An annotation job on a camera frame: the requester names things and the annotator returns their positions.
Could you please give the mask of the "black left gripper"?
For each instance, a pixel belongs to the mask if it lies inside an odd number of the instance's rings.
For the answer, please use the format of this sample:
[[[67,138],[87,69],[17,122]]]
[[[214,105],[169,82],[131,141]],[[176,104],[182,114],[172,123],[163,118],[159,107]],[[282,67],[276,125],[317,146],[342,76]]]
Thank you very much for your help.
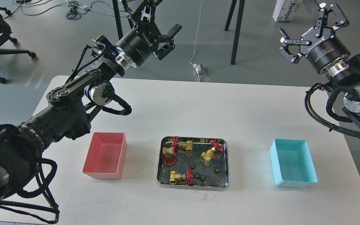
[[[118,53],[134,68],[141,67],[150,56],[162,60],[175,48],[174,36],[182,26],[174,25],[166,35],[161,35],[155,23],[156,7],[161,2],[162,0],[136,0],[132,4],[132,20],[138,25],[116,43]]]

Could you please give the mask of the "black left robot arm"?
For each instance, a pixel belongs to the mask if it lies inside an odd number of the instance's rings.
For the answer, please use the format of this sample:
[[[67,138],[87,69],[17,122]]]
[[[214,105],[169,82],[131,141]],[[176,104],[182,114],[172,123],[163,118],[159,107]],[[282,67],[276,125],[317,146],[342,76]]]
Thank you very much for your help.
[[[0,208],[32,216],[48,224],[59,221],[59,208],[49,185],[57,164],[43,152],[63,137],[75,140],[91,131],[100,111],[129,115],[131,106],[119,97],[110,80],[124,76],[129,67],[139,68],[150,57],[162,60],[174,50],[176,24],[162,34],[155,23],[160,0],[140,0],[136,9],[126,8],[133,28],[116,43],[104,36],[91,49],[94,59],[77,65],[66,83],[46,95],[48,106],[22,124],[0,124]]]

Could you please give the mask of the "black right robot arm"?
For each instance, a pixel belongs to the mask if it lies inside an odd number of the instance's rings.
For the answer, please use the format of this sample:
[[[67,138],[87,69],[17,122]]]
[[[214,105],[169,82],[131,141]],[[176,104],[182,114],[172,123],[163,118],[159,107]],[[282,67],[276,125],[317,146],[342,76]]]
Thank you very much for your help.
[[[305,57],[318,74],[326,74],[328,83],[316,83],[306,92],[304,105],[308,114],[329,131],[337,131],[360,140],[360,131],[341,127],[327,121],[314,111],[311,96],[317,90],[330,96],[326,112],[334,120],[354,123],[360,128],[360,54],[350,57],[350,51],[336,37],[336,30],[349,25],[337,3],[319,5],[316,26],[311,27],[300,39],[291,39],[286,31],[282,35],[279,51],[290,63]]]

